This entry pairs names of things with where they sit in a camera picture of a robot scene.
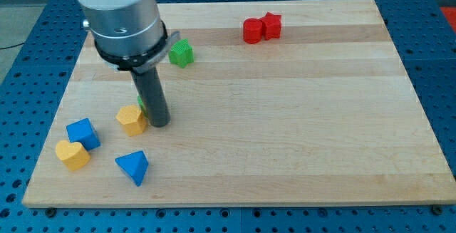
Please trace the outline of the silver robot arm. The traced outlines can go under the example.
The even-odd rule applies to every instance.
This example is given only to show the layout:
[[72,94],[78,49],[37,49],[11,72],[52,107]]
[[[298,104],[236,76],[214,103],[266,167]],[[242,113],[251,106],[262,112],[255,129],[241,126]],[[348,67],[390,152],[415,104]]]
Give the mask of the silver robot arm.
[[180,40],[168,33],[156,0],[78,0],[100,57],[119,71],[145,73]]

